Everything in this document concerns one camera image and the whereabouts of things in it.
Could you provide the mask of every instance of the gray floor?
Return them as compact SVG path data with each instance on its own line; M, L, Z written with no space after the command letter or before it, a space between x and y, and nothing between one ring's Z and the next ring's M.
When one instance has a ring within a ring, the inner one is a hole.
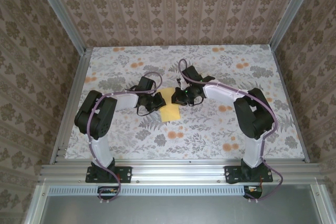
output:
M41 223L315 224L321 221L310 186L282 186L275 195L257 204L242 196L121 196L108 204L101 204L92 196L48 197Z

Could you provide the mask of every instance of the aluminum frame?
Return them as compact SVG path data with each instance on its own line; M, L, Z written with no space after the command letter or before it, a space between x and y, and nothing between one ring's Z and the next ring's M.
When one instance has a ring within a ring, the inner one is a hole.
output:
M269 44L272 50L276 50L278 45L280 44L283 36L285 35L288 27L292 23L293 19L295 18L298 10L303 3L304 0L290 0L287 9L282 16L279 25L277 26Z
M59 147L67 146L69 143L71 129L74 124L73 122L76 116L80 95L85 82L86 72L90 65L92 50L92 48L88 48L84 56L79 60L68 102L57 134L54 150L50 158L50 164L55 162Z
M25 224L38 224L47 201L49 186L36 186L30 207L27 212Z
M317 205L322 223L336 223L336 214L332 207L332 203L327 192L326 185L311 185L314 200Z
M299 140L300 140L300 144L301 144L301 147L302 147L302 151L303 151L303 154L305 156L304 160L307 163L309 163L310 162L310 158L308 156L308 152L307 152L307 149L306 149L306 145L304 144L304 141L303 141L303 137L302 137L302 134L301 134L301 131L300 131L298 120L296 119L296 116L295 116L295 113L294 113L294 109L293 109L292 103L291 103L290 98L289 98L289 94L288 94L288 91L287 91L287 87L285 85L285 81L284 81L282 73L280 71L280 66L279 66L279 63L278 63L278 60L277 60L277 56L275 55L275 52L274 52L274 50L272 48L271 48L271 50L272 50L272 54L273 54L275 65L277 66L277 70L278 70L278 74L279 74L279 77L280 77L280 80L281 80L281 84L282 84L282 87L284 88L283 90L285 92L285 95L286 95L286 98L287 98L287 101L288 101L289 110L290 110L290 113L292 114L294 125L295 125L296 131L297 131L298 136L299 136Z
M99 186L50 186L48 196L98 196ZM243 186L135 186L125 184L119 196L243 196Z
M48 0L48 2L52 6L52 9L57 15L63 28L67 32L73 45L77 49L79 55L82 57L85 53L86 43L84 42L84 40L78 33L77 28L76 28L76 23L73 22L73 20L68 15L66 6L62 3L61 0Z
M39 185L106 185L85 183L89 159L73 161L61 158L54 165L44 165L40 171ZM229 185L225 181L224 166L240 165L239 159L209 160L116 160L119 166L132 166L132 184L138 185ZM268 159L267 163L284 177L284 184L301 185L321 183L323 178L318 164L301 159ZM280 177L273 173L274 182ZM255 185L237 183L236 185Z

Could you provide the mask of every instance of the floral tablecloth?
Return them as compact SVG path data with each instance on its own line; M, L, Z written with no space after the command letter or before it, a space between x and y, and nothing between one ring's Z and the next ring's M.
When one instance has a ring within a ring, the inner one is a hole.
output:
M263 90L279 121L267 138L266 158L303 158L275 61L268 45L157 46L94 48L79 107L90 90L121 91L138 84L148 71L163 77L162 88L177 87L177 62L185 58L202 76L239 89ZM159 112L139 117L135 109L114 114L108 132L110 150L123 159L242 158L245 144L234 108L205 99L180 107L181 119L162 123ZM88 140L73 127L66 158L90 158Z

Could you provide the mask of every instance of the black bracket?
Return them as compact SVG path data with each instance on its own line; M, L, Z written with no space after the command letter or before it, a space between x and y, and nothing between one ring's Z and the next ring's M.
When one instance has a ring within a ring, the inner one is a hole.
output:
M107 169L115 173L121 183L130 183L132 180L132 167L131 166L115 166L114 159ZM86 183L117 183L116 179L106 170L91 162L88 167Z
M255 168L250 168L241 159L241 165L232 165L224 167L225 180L229 184L235 183L259 183L273 182L272 171L263 163Z
M154 81L142 76L139 84L131 87L129 90L135 91L149 91L152 89ZM160 92L152 95L153 93L138 93L138 103L136 104L137 107L137 114L139 114L139 107L144 106L146 110L151 113L153 111L157 111L158 109L166 106L166 102L164 101Z
M187 67L182 71L182 73L187 76L188 78L194 80L194 81L201 81L204 82L204 84L198 84L193 83L185 79L186 83L189 84L189 87L187 87L184 90L181 90L181 88L175 88L175 93L172 95L172 103L179 104L182 106L195 106L203 102L203 100L206 98L205 94L203 92L203 87L206 85L206 82L209 82L211 80L214 80L214 77L207 76L203 78L195 69L194 66ZM200 103L195 104L195 99L197 97L201 97L202 101Z

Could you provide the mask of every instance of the beige damask wallpaper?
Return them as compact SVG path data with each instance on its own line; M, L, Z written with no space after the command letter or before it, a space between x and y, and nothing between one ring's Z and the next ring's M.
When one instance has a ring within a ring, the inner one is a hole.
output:
M62 0L87 47L267 44L290 0Z
M336 202L336 0L304 0L276 55L310 158Z
M0 223L20 223L79 56L47 0L0 0Z

